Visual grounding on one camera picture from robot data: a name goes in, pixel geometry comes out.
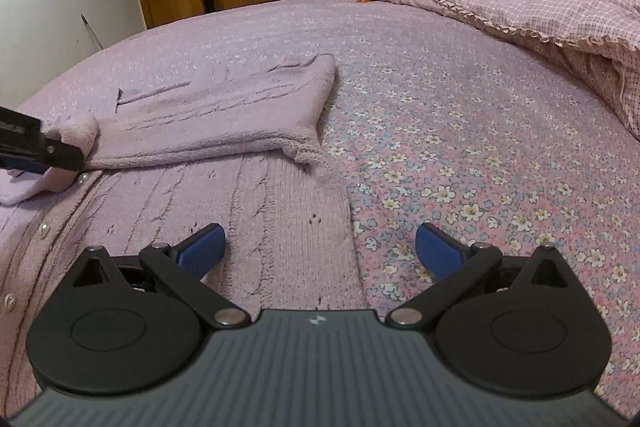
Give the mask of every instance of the bed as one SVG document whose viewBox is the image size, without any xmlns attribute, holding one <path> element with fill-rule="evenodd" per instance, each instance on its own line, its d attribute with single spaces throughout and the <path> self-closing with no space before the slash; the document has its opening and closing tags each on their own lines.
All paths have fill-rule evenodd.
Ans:
<svg viewBox="0 0 640 427">
<path fill-rule="evenodd" d="M 510 255 L 555 241 L 614 341 L 596 391 L 631 416 L 640 389 L 637 138 L 590 89 L 588 75 L 568 72 L 566 56 L 541 57 L 535 46 L 497 38 L 482 24 L 407 4 L 287 0 L 155 28 L 85 60 L 20 110 L 51 122 L 114 89 L 189 82 L 204 64 L 334 54 L 337 82 L 318 133 L 344 179 L 368 305 L 384 315 L 431 284 L 413 245 L 423 221 L 462 243 L 488 241 Z M 188 168 L 190 176 L 206 176 L 207 162 Z M 158 182 L 157 169 L 135 176 L 137 184 L 155 183 L 158 197 L 175 188 Z M 94 197 L 99 204 L 86 209 L 82 243 L 93 244 L 92 230 L 109 229 L 119 245 L 113 250 L 123 255 L 163 227 L 162 238 L 176 241 L 171 230 L 197 227 L 214 213 L 214 205 L 185 203 L 179 211 L 134 216 L 125 233 L 113 230 L 121 209 L 109 191 Z M 309 219 L 309 226 L 319 223 Z M 8 253 L 2 255 L 5 295 L 19 281 L 7 280 Z M 28 322 L 20 324 L 18 343 Z M 10 381 L 28 370 L 25 360 L 3 363 Z M 10 387 L 2 412 L 15 412 L 35 391 L 34 384 Z"/>
</svg>

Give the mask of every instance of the knit sweater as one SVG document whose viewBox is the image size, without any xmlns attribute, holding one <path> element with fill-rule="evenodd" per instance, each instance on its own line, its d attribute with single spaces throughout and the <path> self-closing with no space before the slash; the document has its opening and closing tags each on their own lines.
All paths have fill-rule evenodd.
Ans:
<svg viewBox="0 0 640 427">
<path fill-rule="evenodd" d="M 0 206 L 1 294 L 15 298 L 0 311 L 4 415 L 37 391 L 28 328 L 87 245 L 132 255 L 217 222 L 228 250 L 204 282 L 252 316 L 366 306 L 346 192 L 316 134 L 334 74 L 333 57 L 318 55 L 117 93 L 87 172 Z"/>
</svg>

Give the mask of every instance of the pearl button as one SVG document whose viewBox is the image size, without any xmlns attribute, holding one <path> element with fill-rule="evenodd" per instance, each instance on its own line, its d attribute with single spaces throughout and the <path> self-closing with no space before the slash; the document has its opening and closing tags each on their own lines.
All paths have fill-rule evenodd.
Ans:
<svg viewBox="0 0 640 427">
<path fill-rule="evenodd" d="M 15 295 L 12 293 L 7 293 L 7 295 L 4 296 L 4 307 L 7 309 L 7 311 L 12 311 L 14 309 L 15 306 Z"/>
<path fill-rule="evenodd" d="M 38 227 L 38 233 L 40 234 L 40 238 L 44 239 L 49 234 L 50 226 L 47 223 L 41 223 Z"/>
</svg>

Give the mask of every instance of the blue gripper pad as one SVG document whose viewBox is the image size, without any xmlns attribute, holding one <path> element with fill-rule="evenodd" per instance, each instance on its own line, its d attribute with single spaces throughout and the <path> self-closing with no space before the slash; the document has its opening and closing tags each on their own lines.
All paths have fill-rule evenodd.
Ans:
<svg viewBox="0 0 640 427">
<path fill-rule="evenodd" d="M 225 230 L 220 225 L 209 225 L 190 239 L 174 247 L 176 264 L 196 279 L 202 279 L 225 255 Z"/>
<path fill-rule="evenodd" d="M 415 233 L 415 254 L 439 280 L 463 265 L 468 259 L 469 249 L 431 223 L 422 223 Z"/>
</svg>

